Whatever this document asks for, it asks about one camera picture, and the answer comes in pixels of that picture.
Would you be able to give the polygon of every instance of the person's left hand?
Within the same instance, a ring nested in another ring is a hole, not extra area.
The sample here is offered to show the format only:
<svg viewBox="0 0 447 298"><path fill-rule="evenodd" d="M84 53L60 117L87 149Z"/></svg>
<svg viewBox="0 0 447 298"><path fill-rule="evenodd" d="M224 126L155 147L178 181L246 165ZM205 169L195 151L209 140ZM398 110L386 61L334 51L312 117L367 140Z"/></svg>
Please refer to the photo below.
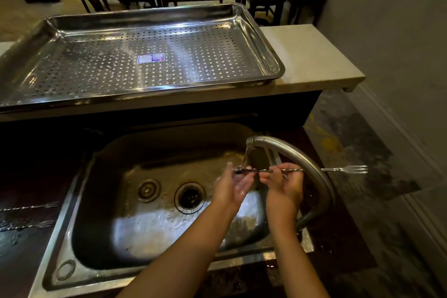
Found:
<svg viewBox="0 0 447 298"><path fill-rule="evenodd" d="M254 172L234 175L233 163L228 162L222 175L216 179L211 203L223 205L236 216L247 192L254 182Z"/></svg>

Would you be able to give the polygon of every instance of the stainless steel tray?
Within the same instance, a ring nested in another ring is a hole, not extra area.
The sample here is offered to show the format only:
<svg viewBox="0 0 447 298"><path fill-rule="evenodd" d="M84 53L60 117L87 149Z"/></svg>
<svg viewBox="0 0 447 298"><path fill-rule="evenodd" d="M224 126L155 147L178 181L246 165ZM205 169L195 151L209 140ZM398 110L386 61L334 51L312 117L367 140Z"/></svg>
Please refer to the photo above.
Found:
<svg viewBox="0 0 447 298"><path fill-rule="evenodd" d="M0 113L265 82L284 65L241 4L51 17L0 58Z"/></svg>

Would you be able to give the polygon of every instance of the wall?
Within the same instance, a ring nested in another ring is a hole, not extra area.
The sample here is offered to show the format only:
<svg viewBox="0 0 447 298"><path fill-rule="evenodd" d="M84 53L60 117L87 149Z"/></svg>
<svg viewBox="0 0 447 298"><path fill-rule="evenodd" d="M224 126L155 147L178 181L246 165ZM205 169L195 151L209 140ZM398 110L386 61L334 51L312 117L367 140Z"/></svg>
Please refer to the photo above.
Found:
<svg viewBox="0 0 447 298"><path fill-rule="evenodd" d="M318 28L447 170L447 0L328 0Z"/></svg>

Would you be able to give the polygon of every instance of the silver fork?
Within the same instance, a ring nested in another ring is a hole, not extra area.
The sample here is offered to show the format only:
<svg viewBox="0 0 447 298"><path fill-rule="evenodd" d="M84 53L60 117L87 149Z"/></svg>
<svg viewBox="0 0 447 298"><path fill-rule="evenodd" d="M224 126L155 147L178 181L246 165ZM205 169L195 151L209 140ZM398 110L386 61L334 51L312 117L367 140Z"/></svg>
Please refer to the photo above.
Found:
<svg viewBox="0 0 447 298"><path fill-rule="evenodd" d="M22 206L22 207L11 207L9 209L0 209L0 212L25 210L25 209L37 209L39 207L44 207L46 209L50 209L52 207L57 207L57 206L59 206L59 202L55 201L54 203L48 203L48 204L42 204L42 205L32 205L32 206Z"/></svg>
<svg viewBox="0 0 447 298"><path fill-rule="evenodd" d="M22 230L22 229L28 229L30 227L38 227L38 228L45 228L50 227L54 224L54 220L45 220L43 222L37 223L37 224L28 224L28 225L22 225L22 226L16 226L16 227L7 227L0 229L0 232L6 232L6 231L12 231L12 230Z"/></svg>
<svg viewBox="0 0 447 298"><path fill-rule="evenodd" d="M293 169L281 169L281 172L298 172L302 171L302 168L293 168ZM353 174L359 174L359 173L368 173L368 166L366 165L347 165L345 167L332 167L332 168L322 168L321 171L324 172L333 172L333 171L340 171L345 173L353 173ZM239 168L235 169L234 173L240 174L240 173L249 173L249 172L273 172L273 170L270 169L248 169L248 168Z"/></svg>

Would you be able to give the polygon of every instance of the sticker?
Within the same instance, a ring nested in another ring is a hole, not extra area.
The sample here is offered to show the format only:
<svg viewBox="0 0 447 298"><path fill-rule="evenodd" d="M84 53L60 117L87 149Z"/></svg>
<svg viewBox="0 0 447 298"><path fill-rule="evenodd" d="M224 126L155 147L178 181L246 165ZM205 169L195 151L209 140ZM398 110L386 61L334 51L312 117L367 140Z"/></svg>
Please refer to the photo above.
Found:
<svg viewBox="0 0 447 298"><path fill-rule="evenodd" d="M164 53L156 53L156 54L145 54L144 56L138 56L138 63L153 63L155 61L163 61L165 60Z"/></svg>

